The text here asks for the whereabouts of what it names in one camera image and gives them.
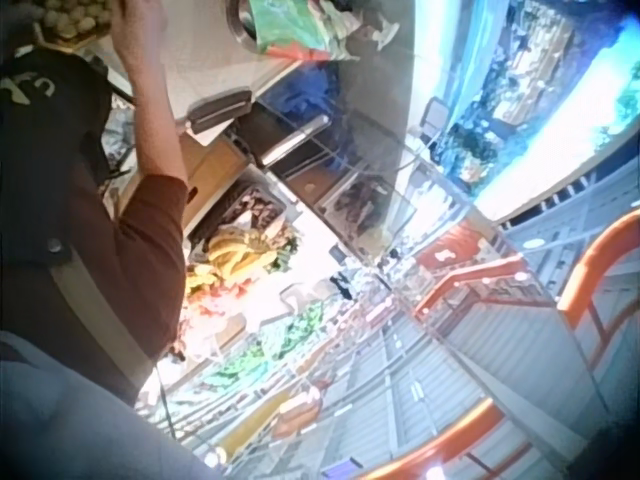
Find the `white counter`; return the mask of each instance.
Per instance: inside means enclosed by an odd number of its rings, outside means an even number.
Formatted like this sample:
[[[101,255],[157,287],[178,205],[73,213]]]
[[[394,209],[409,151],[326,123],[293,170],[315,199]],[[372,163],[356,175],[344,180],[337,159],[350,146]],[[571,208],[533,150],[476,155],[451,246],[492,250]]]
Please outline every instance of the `white counter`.
[[[248,87],[255,98],[298,65],[291,60],[255,55],[240,45],[228,27],[225,0],[163,1],[169,17],[164,61],[176,118],[185,117],[195,103],[229,90]],[[110,80],[131,93],[111,37],[92,49],[109,66]],[[195,138],[208,145],[227,125]]]

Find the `shopping bag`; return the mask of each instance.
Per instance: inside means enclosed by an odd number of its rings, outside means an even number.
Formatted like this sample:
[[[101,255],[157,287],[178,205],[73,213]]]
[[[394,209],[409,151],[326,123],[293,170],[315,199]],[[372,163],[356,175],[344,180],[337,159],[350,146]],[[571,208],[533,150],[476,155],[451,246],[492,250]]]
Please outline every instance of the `shopping bag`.
[[[357,59],[347,37],[361,22],[329,0],[249,0],[260,52],[303,61]]]

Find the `brown long-sleeve shirt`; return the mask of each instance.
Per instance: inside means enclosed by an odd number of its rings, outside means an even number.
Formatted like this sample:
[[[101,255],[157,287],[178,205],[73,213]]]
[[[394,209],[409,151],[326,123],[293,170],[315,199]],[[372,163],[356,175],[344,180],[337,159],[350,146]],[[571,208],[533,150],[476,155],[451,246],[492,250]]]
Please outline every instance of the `brown long-sleeve shirt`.
[[[181,218],[186,197],[187,187],[177,179],[145,177],[114,224],[84,166],[73,172],[69,241],[114,313],[154,362],[177,333],[185,282]],[[132,385],[102,350],[46,267],[4,266],[1,288],[2,330],[135,403],[142,385]]]

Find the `hand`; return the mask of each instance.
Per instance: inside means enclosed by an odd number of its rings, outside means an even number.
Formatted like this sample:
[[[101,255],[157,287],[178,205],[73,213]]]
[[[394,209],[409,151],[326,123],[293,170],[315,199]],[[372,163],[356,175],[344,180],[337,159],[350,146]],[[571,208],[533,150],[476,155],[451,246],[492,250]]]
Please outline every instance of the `hand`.
[[[132,83],[161,74],[161,44],[167,28],[162,0],[113,0],[111,36]]]

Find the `shoulder strap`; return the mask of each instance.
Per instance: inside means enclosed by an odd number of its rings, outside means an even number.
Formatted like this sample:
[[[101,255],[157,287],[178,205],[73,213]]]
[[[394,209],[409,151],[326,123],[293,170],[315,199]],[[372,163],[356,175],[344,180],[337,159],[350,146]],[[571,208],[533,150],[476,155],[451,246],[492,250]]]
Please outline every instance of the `shoulder strap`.
[[[153,370],[153,362],[116,316],[78,253],[72,249],[71,261],[52,267],[50,272],[63,297],[93,338],[131,383],[142,387]]]

